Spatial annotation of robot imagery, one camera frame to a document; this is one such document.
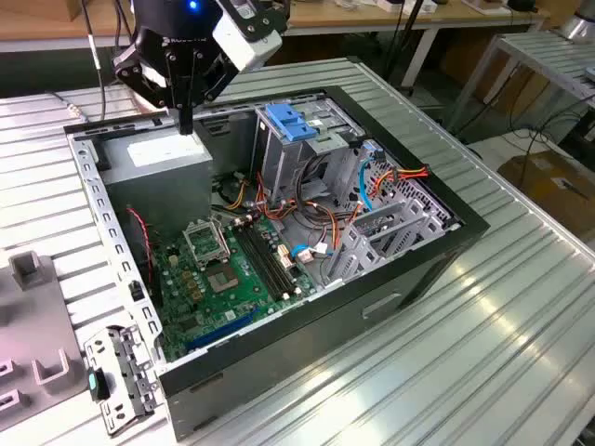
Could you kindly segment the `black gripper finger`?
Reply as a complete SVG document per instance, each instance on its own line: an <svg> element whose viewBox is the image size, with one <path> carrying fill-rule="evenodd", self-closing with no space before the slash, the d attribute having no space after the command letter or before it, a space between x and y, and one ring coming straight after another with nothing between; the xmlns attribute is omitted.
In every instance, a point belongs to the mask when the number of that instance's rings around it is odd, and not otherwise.
<svg viewBox="0 0 595 446"><path fill-rule="evenodd" d="M195 49L189 90L184 104L184 134L192 132L193 111L205 102L212 102L236 75L236 67L223 52L207 54Z"/></svg>
<svg viewBox="0 0 595 446"><path fill-rule="evenodd" d="M145 64L134 46L112 60L114 74L145 103L158 109L167 109L177 130L185 134L185 98L177 86L153 67Z"/></svg>

